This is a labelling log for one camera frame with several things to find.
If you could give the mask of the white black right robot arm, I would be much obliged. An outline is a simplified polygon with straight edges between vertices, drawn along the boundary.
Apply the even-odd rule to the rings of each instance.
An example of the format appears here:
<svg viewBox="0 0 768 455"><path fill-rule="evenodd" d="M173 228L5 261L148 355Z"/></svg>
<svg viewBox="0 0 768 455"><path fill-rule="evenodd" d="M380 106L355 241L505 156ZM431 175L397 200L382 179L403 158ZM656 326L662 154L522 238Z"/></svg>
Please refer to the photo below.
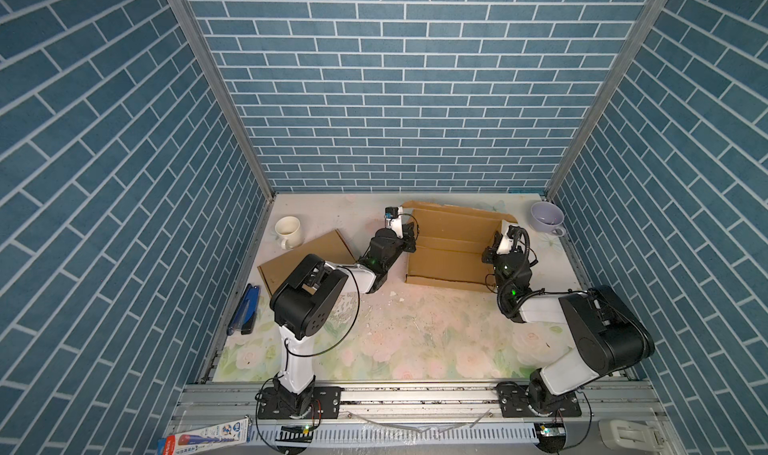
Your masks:
<svg viewBox="0 0 768 455"><path fill-rule="evenodd" d="M529 383L497 386L504 410L522 416L579 416L575 392L613 372L631 368L655 353L648 330L608 286L553 292L530 287L529 233L504 222L484 250L493 266L499 311L514 323L566 326L575 347L531 373Z"/></svg>

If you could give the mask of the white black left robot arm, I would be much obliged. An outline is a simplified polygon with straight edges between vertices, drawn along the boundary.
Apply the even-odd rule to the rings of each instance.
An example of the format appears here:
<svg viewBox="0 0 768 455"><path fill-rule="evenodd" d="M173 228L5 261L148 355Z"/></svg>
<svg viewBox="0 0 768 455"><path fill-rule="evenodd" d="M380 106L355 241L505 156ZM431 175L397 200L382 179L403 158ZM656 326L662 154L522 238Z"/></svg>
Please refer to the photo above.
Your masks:
<svg viewBox="0 0 768 455"><path fill-rule="evenodd" d="M283 366L277 375L281 392L292 396L312 392L313 359L320 355L314 350L314 336L339 296L378 291L400 255L416 251L420 228L414 215L402 206L387 207L384 221L385 226L377 230L356 263L336 264L308 254L271 297L270 308L283 344Z"/></svg>

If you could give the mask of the lavender ceramic mug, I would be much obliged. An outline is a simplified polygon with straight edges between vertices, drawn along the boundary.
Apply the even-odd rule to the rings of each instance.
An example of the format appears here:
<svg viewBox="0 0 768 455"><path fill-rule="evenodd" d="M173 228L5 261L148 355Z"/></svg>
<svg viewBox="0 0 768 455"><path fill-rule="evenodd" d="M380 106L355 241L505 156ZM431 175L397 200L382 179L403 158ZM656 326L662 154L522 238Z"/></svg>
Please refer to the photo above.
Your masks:
<svg viewBox="0 0 768 455"><path fill-rule="evenodd" d="M529 210L530 226L537 232L557 237L567 234L564 227L565 214L555 204L539 201L534 203Z"/></svg>

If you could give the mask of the white ceramic mug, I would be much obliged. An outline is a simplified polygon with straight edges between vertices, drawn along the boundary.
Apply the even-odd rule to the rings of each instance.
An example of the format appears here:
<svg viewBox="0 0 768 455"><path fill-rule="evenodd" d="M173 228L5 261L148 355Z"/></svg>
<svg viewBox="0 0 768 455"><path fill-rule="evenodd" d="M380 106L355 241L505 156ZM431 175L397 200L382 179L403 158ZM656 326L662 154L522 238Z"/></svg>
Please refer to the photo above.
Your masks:
<svg viewBox="0 0 768 455"><path fill-rule="evenodd" d="M304 243L304 232L299 218L285 216L280 218L275 226L275 233L282 250L292 250Z"/></svg>

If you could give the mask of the white plastic device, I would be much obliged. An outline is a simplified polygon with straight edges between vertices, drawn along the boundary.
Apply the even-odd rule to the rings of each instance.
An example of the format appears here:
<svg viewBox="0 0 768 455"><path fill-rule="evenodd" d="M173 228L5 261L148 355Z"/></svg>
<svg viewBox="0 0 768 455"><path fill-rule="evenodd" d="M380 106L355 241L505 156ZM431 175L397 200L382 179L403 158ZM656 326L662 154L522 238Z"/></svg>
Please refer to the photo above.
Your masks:
<svg viewBox="0 0 768 455"><path fill-rule="evenodd" d="M656 432L645 424L627 420L601 420L598 424L603 444L612 450L630 449L659 452Z"/></svg>

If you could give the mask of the white red blue carton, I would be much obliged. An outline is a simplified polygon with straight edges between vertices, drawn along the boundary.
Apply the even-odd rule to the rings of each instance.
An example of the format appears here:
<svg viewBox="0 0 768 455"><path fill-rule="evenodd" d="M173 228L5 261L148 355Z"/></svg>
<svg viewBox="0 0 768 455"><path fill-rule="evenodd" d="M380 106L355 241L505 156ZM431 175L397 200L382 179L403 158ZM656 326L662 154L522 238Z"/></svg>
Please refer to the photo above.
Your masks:
<svg viewBox="0 0 768 455"><path fill-rule="evenodd" d="M250 419L210 425L199 429L179 432L161 439L159 455L200 454L211 450L243 445L250 439Z"/></svg>

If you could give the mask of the blue object at left wall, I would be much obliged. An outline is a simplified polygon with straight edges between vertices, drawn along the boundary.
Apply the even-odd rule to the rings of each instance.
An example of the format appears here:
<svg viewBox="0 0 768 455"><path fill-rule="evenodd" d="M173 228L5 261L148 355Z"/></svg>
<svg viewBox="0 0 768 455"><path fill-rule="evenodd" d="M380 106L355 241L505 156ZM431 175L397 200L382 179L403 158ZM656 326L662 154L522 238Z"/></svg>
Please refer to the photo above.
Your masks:
<svg viewBox="0 0 768 455"><path fill-rule="evenodd" d="M227 335L249 335L253 332L259 304L260 288L248 284L227 327Z"/></svg>

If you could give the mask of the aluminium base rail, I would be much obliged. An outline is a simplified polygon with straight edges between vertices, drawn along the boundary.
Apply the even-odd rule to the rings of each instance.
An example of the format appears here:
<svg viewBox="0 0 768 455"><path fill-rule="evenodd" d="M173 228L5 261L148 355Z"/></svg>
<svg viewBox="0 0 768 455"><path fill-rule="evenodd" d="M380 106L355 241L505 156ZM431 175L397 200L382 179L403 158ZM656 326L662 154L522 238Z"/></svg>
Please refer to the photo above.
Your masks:
<svg viewBox="0 0 768 455"><path fill-rule="evenodd" d="M379 423L461 423L539 421L515 400L501 397L496 380L449 382L337 382L340 395L324 408L338 423L372 420ZM257 383L190 384L183 388L167 431L187 430L253 415L257 408ZM576 394L581 415L568 422L623 419L662 422L668 419L647 381L603 379Z"/></svg>

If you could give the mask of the aluminium right corner post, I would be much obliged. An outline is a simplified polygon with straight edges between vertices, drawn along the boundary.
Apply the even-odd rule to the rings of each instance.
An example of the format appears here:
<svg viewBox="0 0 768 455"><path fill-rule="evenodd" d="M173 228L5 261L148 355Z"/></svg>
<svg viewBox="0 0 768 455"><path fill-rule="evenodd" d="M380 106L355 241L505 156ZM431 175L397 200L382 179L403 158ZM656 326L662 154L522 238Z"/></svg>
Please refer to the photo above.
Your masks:
<svg viewBox="0 0 768 455"><path fill-rule="evenodd" d="M575 165L579 154L590 139L598 121L604 114L611 98L617 91L643 42L668 1L646 0L637 20L629 30L620 51L613 61L604 82L597 90L592 105L586 110L579 128L576 130L573 139L563 153L560 163L547 183L544 192L546 200L553 201L557 196L567 175Z"/></svg>

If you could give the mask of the aluminium corner post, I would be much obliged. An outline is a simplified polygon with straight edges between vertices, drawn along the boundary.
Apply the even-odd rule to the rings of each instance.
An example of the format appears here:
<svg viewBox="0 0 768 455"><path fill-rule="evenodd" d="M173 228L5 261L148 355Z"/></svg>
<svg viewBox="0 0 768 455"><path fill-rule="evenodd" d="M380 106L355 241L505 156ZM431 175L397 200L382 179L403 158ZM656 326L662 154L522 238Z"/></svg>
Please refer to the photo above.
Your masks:
<svg viewBox="0 0 768 455"><path fill-rule="evenodd" d="M560 163L547 183L544 192L546 200L553 201L557 196L567 175L575 165L579 154L590 139L598 121L604 114L611 98L617 91L643 42L668 1L646 0L637 20L629 30L620 51L613 61L604 82L597 90L592 105L586 110L579 128L576 130L573 139L563 153Z"/></svg>
<svg viewBox="0 0 768 455"><path fill-rule="evenodd" d="M268 203L274 200L274 190L258 161L253 144L237 112L229 90L205 40L188 0L167 0L189 47L205 76L237 144L243 152L256 182Z"/></svg>

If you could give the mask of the aluminium left corner post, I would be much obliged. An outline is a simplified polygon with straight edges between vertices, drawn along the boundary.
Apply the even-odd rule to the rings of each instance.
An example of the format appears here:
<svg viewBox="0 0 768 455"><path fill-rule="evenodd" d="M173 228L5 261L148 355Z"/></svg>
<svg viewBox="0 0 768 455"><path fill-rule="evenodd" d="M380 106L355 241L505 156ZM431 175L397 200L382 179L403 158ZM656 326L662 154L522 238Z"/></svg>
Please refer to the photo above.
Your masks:
<svg viewBox="0 0 768 455"><path fill-rule="evenodd" d="M237 144L243 152L256 182L268 203L274 200L274 190L258 161L253 144L237 112L229 90L205 40L188 0L167 0L189 47L205 76Z"/></svg>

